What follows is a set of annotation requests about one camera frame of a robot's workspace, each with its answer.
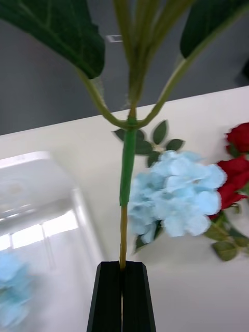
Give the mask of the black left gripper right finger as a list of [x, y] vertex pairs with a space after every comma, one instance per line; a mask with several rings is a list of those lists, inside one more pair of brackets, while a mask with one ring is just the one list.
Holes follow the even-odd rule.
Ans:
[[156, 331], [147, 269], [141, 262], [126, 262], [122, 330]]

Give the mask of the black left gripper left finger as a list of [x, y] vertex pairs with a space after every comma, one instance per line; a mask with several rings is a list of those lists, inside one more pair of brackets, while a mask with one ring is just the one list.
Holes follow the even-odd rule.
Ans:
[[87, 331], [121, 331], [118, 261], [103, 261], [96, 269]]

